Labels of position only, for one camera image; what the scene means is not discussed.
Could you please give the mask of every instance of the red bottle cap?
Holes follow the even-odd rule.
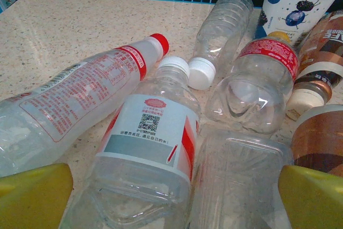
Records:
[[[150,35],[150,37],[153,37],[160,42],[160,44],[163,48],[163,56],[166,55],[168,53],[168,50],[169,50],[169,43],[168,43],[167,38],[164,37],[160,33],[154,33],[154,34]]]

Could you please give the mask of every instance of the qr code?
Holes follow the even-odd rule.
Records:
[[[138,128],[156,132],[159,121],[159,116],[143,114]]]

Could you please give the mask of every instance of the yellow object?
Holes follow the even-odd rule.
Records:
[[[343,228],[343,178],[284,166],[279,192],[293,229]]]
[[[285,32],[279,32],[279,31],[271,32],[270,34],[268,34],[268,37],[275,37],[275,38],[284,40],[287,43],[290,43],[290,39],[289,39],[287,33],[285,33]]]
[[[57,229],[72,188],[67,164],[0,178],[0,228]]]

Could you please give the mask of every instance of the countertop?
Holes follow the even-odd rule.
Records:
[[[29,91],[86,57],[153,33],[169,40],[168,55],[188,60],[212,6],[160,0],[19,0],[0,14],[0,99]],[[238,51],[252,39],[259,11],[254,10]],[[202,108],[211,90],[193,91]],[[342,103],[342,92],[339,85],[330,103]],[[111,117],[80,135],[58,160],[71,168],[71,199],[82,187]],[[289,145],[294,125],[286,118],[272,139]]]

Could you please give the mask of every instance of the red and white label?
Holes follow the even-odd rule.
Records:
[[[194,111],[169,99],[131,95],[110,123],[97,156],[158,167],[190,183],[198,120]]]
[[[34,91],[7,101],[19,105],[54,142],[59,142],[75,126],[91,126],[92,122],[84,121],[86,115],[116,93],[122,94],[128,82],[137,85],[145,73],[146,65],[139,51],[124,46],[74,64]],[[106,111],[99,112],[87,119],[97,120]]]
[[[255,40],[247,44],[238,58],[251,54],[261,54],[279,60],[292,75],[293,81],[298,70],[298,59],[291,47],[286,44],[270,39]]]

